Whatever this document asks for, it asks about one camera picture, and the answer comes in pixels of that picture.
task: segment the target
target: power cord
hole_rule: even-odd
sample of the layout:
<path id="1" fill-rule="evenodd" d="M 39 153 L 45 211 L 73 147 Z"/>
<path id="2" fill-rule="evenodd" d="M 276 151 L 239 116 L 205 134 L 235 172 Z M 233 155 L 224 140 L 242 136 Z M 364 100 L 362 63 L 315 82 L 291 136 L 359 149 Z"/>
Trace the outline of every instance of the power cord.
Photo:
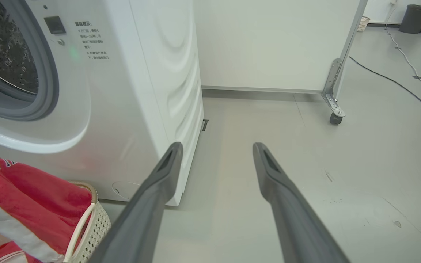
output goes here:
<path id="1" fill-rule="evenodd" d="M 402 51 L 402 49 L 401 48 L 399 48 L 399 45 L 397 44 L 397 42 L 396 42 L 396 40 L 394 40 L 394 37 L 392 37 L 392 35 L 391 35 L 391 33 L 389 33 L 389 30 L 387 29 L 387 22 L 389 21 L 389 18 L 391 18 L 391 15 L 394 13 L 394 11 L 396 10 L 396 7 L 394 7 L 394 9 L 392 10 L 392 12 L 389 14 L 389 16 L 387 17 L 387 20 L 386 20 L 386 25 L 384 26 L 384 28 L 385 28 L 385 30 L 386 30 L 386 32 L 387 32 L 387 34 L 391 37 L 391 39 L 392 39 L 392 41 L 394 42 L 394 44 L 396 44 L 396 48 L 397 48 L 397 50 L 399 50 L 401 53 L 402 53 L 402 55 L 404 55 L 404 58 L 406 58 L 406 61 L 407 61 L 407 63 L 412 67 L 412 69 L 414 70 L 414 73 L 415 73 L 415 75 L 416 75 L 416 77 L 418 78 L 418 80 L 421 82 L 421 78 L 420 78 L 420 76 L 418 75 L 418 73 L 417 73 L 417 70 L 416 70 L 416 68 L 410 63 L 410 61 L 409 61 L 409 59 L 407 58 L 407 56 L 406 56 L 406 54 Z"/>
<path id="2" fill-rule="evenodd" d="M 406 90 L 408 93 L 410 93 L 410 94 L 412 94 L 412 96 L 414 96 L 417 100 L 420 100 L 420 102 L 421 102 L 421 99 L 419 98 L 419 97 L 417 97 L 413 92 L 411 92 L 410 90 L 408 90 L 406 87 L 404 87 L 403 85 L 400 85 L 399 84 L 399 82 L 397 82 L 396 80 L 393 80 L 393 79 L 391 79 L 391 78 L 388 78 L 388 77 L 386 77 L 386 76 L 384 76 L 384 75 L 381 75 L 381 74 L 379 74 L 379 73 L 377 73 L 377 72 L 374 72 L 373 70 L 371 70 L 371 69 L 369 69 L 369 68 L 367 68 L 367 67 L 365 67 L 364 65 L 362 65 L 362 64 L 360 64 L 358 61 L 356 61 L 354 58 L 352 58 L 352 57 L 349 57 L 349 58 L 351 58 L 355 63 L 357 63 L 359 66 L 361 66 L 362 68 L 364 68 L 364 69 L 366 69 L 366 70 L 368 70 L 368 71 L 370 71 L 370 72 L 373 72 L 373 73 L 375 73 L 376 75 L 379 75 L 379 76 L 381 76 L 381 77 L 383 77 L 383 78 L 386 78 L 386 79 L 388 79 L 388 80 L 390 80 L 390 81 L 392 81 L 392 82 L 394 82 L 394 83 L 396 83 L 397 85 L 399 85 L 401 88 L 403 88 L 404 90 Z"/>

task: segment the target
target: caster wheel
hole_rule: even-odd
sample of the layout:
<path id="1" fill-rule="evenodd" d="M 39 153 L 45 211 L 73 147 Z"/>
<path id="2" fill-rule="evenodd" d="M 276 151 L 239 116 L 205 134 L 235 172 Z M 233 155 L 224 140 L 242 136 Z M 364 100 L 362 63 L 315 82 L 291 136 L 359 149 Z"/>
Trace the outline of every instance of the caster wheel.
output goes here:
<path id="1" fill-rule="evenodd" d="M 342 117 L 338 117 L 334 114 L 334 112 L 331 114 L 331 118 L 329 118 L 329 122 L 331 124 L 341 124 Z"/>

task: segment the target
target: gray floor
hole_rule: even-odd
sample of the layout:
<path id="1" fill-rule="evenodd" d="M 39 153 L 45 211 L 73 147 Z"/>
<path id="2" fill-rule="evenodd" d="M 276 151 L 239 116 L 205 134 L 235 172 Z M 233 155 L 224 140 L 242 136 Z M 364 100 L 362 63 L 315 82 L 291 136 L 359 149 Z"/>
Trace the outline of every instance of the gray floor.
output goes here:
<path id="1" fill-rule="evenodd" d="M 421 35 L 391 30 L 421 75 Z M 382 28 L 352 57 L 421 97 L 421 83 Z M 421 104 L 348 61 L 329 124 L 319 95 L 204 92 L 201 132 L 179 207 L 165 210 L 156 263 L 282 262 L 252 143 L 264 142 L 352 262 L 421 262 Z M 122 205 L 104 203 L 115 218 Z"/>

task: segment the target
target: white stripe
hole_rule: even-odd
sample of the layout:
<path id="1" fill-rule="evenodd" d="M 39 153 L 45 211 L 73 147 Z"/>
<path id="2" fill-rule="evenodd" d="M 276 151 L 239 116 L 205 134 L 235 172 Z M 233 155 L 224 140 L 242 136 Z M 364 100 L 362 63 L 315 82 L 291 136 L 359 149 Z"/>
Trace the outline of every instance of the white stripe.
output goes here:
<path id="1" fill-rule="evenodd" d="M 17 219 L 0 207 L 0 234 L 14 241 L 19 248 L 42 262 L 62 262 L 63 255 L 58 254 L 45 241 L 40 240 Z"/>
<path id="2" fill-rule="evenodd" d="M 9 258 L 5 259 L 4 261 L 0 261 L 0 263 L 28 263 L 27 258 L 25 257 L 25 253 L 17 253 Z"/>
<path id="3" fill-rule="evenodd" d="M 6 262 L 6 260 L 7 260 L 7 259 L 10 259 L 10 258 L 12 258 L 13 256 L 17 256 L 18 254 L 23 254 L 23 253 L 24 253 L 24 251 L 22 251 L 22 250 L 18 250 L 18 251 L 15 251 L 15 252 L 9 253 L 9 254 L 7 254 L 7 255 L 4 255 L 2 258 L 0 258 L 0 263 L 2 263 L 2 262 Z"/>

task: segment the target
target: white cable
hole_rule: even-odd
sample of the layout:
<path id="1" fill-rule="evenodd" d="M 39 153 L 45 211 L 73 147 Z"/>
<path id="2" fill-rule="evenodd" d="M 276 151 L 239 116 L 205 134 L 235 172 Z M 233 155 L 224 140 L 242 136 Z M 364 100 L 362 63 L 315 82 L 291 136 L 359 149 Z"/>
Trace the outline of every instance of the white cable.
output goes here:
<path id="1" fill-rule="evenodd" d="M 391 37 L 391 39 L 392 39 L 392 41 L 394 42 L 394 44 L 396 44 L 396 47 L 397 47 L 397 50 L 399 50 L 401 53 L 402 53 L 402 55 L 404 55 L 404 58 L 406 58 L 406 61 L 407 61 L 407 63 L 412 67 L 412 69 L 414 70 L 414 73 L 415 73 L 415 75 L 416 75 L 416 77 L 418 78 L 418 80 L 420 80 L 420 82 L 421 82 L 421 78 L 420 78 L 420 76 L 418 75 L 418 73 L 417 73 L 417 70 L 416 70 L 416 68 L 410 63 L 410 61 L 409 61 L 409 59 L 407 58 L 407 56 L 406 56 L 406 54 L 401 50 L 401 48 L 399 48 L 399 45 L 397 44 L 397 42 L 396 42 L 396 40 L 394 40 L 394 37 L 392 37 L 392 35 L 391 35 L 391 33 L 389 33 L 389 30 L 387 29 L 387 22 L 389 21 L 389 18 L 391 18 L 391 15 L 394 13 L 394 11 L 396 10 L 396 7 L 394 7 L 394 9 L 392 10 L 392 12 L 389 14 L 389 16 L 387 17 L 387 20 L 386 20 L 386 25 L 384 26 L 384 28 L 385 28 L 385 30 L 386 30 L 386 32 L 387 32 L 387 34 Z"/>

